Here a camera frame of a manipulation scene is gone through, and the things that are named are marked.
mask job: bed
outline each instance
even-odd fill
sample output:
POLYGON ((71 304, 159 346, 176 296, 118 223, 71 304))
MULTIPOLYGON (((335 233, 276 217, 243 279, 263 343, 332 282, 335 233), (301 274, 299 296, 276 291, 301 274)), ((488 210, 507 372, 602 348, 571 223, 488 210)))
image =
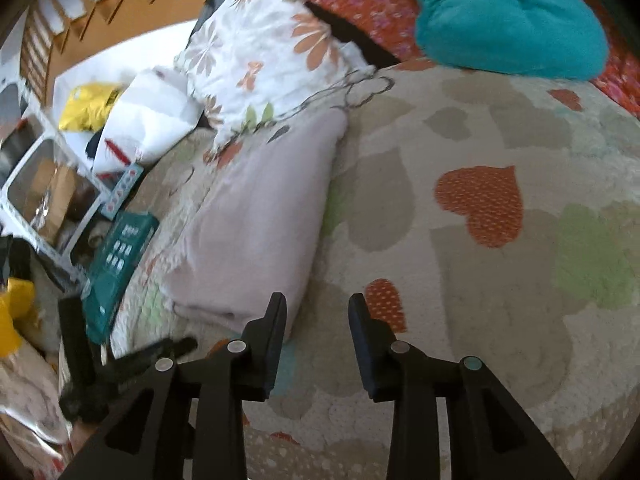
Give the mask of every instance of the bed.
POLYGON ((158 162, 129 205, 161 225, 113 352, 190 334, 201 358, 238 336, 172 312, 160 289, 176 243, 221 176, 298 114, 339 106, 350 127, 306 296, 271 398, 244 404, 250 478, 385 477, 393 408, 360 383, 346 314, 355 292, 428 355, 482 358, 572 474, 599 478, 640 415, 635 110, 597 82, 405 59, 350 73, 218 157, 215 133, 199 128, 158 162))

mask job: brown cardboard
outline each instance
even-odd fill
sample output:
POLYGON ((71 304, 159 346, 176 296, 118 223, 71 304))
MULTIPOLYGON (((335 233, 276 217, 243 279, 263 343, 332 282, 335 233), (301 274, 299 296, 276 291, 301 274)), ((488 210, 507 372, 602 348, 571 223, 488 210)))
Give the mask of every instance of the brown cardboard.
POLYGON ((40 162, 22 208, 22 216, 27 222, 33 220, 47 189, 50 189, 49 211, 38 234, 53 245, 76 190, 75 170, 67 166, 58 166, 48 158, 40 162))

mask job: teal folded garment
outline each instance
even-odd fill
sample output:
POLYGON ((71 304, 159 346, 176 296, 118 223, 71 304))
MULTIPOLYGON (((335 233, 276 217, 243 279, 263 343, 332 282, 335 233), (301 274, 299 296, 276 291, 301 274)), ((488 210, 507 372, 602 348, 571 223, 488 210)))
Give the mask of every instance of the teal folded garment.
POLYGON ((590 79, 607 60, 582 0, 418 0, 415 40, 439 63, 547 78, 590 79))

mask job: yellow object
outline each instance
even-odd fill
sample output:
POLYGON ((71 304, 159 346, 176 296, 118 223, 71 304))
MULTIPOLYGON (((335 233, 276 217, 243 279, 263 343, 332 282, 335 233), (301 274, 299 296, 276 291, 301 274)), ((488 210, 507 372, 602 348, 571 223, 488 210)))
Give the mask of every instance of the yellow object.
POLYGON ((36 291, 32 282, 9 278, 6 292, 0 294, 0 357, 14 353, 22 344, 14 319, 26 316, 36 291))
POLYGON ((62 110, 58 129, 98 132, 123 91, 120 85, 105 83, 87 83, 74 88, 62 110))

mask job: folded pink cloth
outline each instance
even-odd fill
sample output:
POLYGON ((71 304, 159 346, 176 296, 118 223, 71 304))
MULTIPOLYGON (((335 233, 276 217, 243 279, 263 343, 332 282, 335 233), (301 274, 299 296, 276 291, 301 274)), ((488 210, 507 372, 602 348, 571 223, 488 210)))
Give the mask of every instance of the folded pink cloth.
POLYGON ((242 332, 264 315, 271 293, 282 292, 289 336, 346 127, 338 108, 291 121, 287 133, 228 168, 183 231, 184 257, 164 279, 176 314, 242 332))

